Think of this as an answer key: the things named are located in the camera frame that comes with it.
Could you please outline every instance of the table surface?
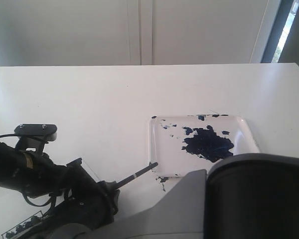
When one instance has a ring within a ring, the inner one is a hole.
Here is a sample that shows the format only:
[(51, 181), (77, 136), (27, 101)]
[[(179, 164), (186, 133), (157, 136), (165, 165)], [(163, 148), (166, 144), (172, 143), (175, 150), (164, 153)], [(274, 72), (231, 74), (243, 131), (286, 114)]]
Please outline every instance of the table surface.
[[(107, 181), (148, 165), (152, 116), (229, 114), (245, 118), (261, 152), (299, 157), (296, 64), (0, 67), (0, 134), (21, 123), (52, 123), (58, 139), (45, 151), (56, 164), (78, 157)], [(14, 146), (16, 139), (5, 139)], [(149, 172), (121, 190), (124, 218), (166, 192)], [(0, 188), (0, 234), (38, 208)]]

